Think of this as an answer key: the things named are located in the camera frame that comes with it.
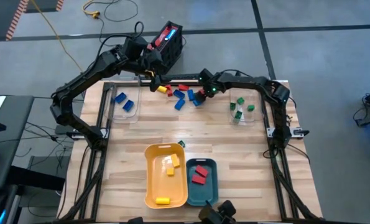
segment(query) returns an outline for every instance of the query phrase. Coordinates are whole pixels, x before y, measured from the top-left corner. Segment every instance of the plastic tray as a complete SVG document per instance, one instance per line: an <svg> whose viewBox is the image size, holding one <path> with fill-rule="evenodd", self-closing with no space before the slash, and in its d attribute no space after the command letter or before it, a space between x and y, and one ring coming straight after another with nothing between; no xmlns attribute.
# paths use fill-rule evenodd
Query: plastic tray
<svg viewBox="0 0 370 224"><path fill-rule="evenodd" d="M166 167L173 167L171 155L176 154L180 166L174 176L167 175ZM147 159L147 189L145 203L150 208L176 208L187 200L186 160L183 147L177 143L153 144L145 150ZM157 197L169 197L169 205L157 205Z"/></svg>
<svg viewBox="0 0 370 224"><path fill-rule="evenodd" d="M204 185L192 182L193 174L198 175L195 171L197 165L202 166L208 171ZM216 162L212 159L190 159L186 163L186 170L189 189L187 203L193 206L204 206L206 205L206 200L211 205L216 203L219 199Z"/></svg>

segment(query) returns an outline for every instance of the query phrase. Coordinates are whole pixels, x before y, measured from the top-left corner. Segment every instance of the green block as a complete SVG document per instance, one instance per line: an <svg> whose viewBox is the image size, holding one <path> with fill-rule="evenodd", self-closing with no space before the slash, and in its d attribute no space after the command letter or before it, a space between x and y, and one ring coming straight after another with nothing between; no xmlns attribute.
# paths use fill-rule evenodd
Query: green block
<svg viewBox="0 0 370 224"><path fill-rule="evenodd" d="M186 147L185 143L184 143L182 140L180 140L180 141L178 142L178 144L179 144L179 145L181 145L183 148L185 148L185 147Z"/></svg>
<svg viewBox="0 0 370 224"><path fill-rule="evenodd" d="M235 103L230 103L230 110L236 109L236 104Z"/></svg>
<svg viewBox="0 0 370 224"><path fill-rule="evenodd" d="M241 111L237 111L236 112L236 115L234 115L234 118L235 119L240 119L241 118L241 115L243 115L243 113Z"/></svg>
<svg viewBox="0 0 370 224"><path fill-rule="evenodd" d="M238 98L237 103L242 105L244 103L244 99L242 97Z"/></svg>
<svg viewBox="0 0 370 224"><path fill-rule="evenodd" d="M248 105L247 110L248 111L253 111L255 109L254 105Z"/></svg>

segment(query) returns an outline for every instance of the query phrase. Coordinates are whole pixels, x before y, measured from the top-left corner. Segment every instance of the yellow block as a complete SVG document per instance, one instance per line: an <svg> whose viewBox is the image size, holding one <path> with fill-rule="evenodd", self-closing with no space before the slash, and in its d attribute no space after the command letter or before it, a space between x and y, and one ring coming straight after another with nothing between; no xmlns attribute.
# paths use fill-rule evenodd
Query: yellow block
<svg viewBox="0 0 370 224"><path fill-rule="evenodd" d="M172 165L175 168L179 167L179 159L178 159L178 156L176 154L171 155L171 160L172 160Z"/></svg>
<svg viewBox="0 0 370 224"><path fill-rule="evenodd" d="M162 93L166 93L166 92L167 92L167 88L166 88L166 87L164 87L164 86L159 86L159 87L157 88L157 91L160 91L160 92L162 92Z"/></svg>
<svg viewBox="0 0 370 224"><path fill-rule="evenodd" d="M155 199L155 203L157 205L169 205L170 204L170 198L168 198L168 197L157 197Z"/></svg>
<svg viewBox="0 0 370 224"><path fill-rule="evenodd" d="M167 175L173 175L174 172L175 171L174 171L173 167L167 168Z"/></svg>

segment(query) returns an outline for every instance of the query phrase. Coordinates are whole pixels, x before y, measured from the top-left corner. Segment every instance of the black desk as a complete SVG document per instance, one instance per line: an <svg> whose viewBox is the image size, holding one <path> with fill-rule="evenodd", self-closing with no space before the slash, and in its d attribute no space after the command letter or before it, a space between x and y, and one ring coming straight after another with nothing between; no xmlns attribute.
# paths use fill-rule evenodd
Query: black desk
<svg viewBox="0 0 370 224"><path fill-rule="evenodd" d="M0 141L20 139L34 101L33 96L7 96L0 108ZM65 179L12 166L18 141L0 143L0 189L6 185L29 185L50 190L62 190Z"/></svg>

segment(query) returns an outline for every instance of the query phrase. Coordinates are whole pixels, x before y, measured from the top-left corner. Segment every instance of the blue block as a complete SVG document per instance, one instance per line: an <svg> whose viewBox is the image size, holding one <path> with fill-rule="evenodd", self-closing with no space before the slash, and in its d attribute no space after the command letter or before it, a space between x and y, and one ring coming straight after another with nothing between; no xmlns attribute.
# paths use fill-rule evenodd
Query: blue block
<svg viewBox="0 0 370 224"><path fill-rule="evenodd" d="M173 92L173 94L174 94L176 97L180 98L180 99L183 99L183 98L185 97L185 94L184 94L184 93L182 93L182 92L181 92L181 91L179 91L179 90L175 90L175 91Z"/></svg>
<svg viewBox="0 0 370 224"><path fill-rule="evenodd" d="M185 100L179 99L177 104L175 105L175 109L180 110L184 104L185 104Z"/></svg>
<svg viewBox="0 0 370 224"><path fill-rule="evenodd" d="M128 100L127 103L123 106L124 111L129 112L131 108L134 106L134 102L132 100Z"/></svg>
<svg viewBox="0 0 370 224"><path fill-rule="evenodd" d="M200 106L201 105L201 103L198 100L193 100L193 104L195 106Z"/></svg>
<svg viewBox="0 0 370 224"><path fill-rule="evenodd" d="M120 93L116 98L114 99L117 103L123 102L127 98L127 95L125 93Z"/></svg>
<svg viewBox="0 0 370 224"><path fill-rule="evenodd" d="M188 90L187 91L187 96L189 96L190 101L195 99L195 94L193 93L193 90Z"/></svg>

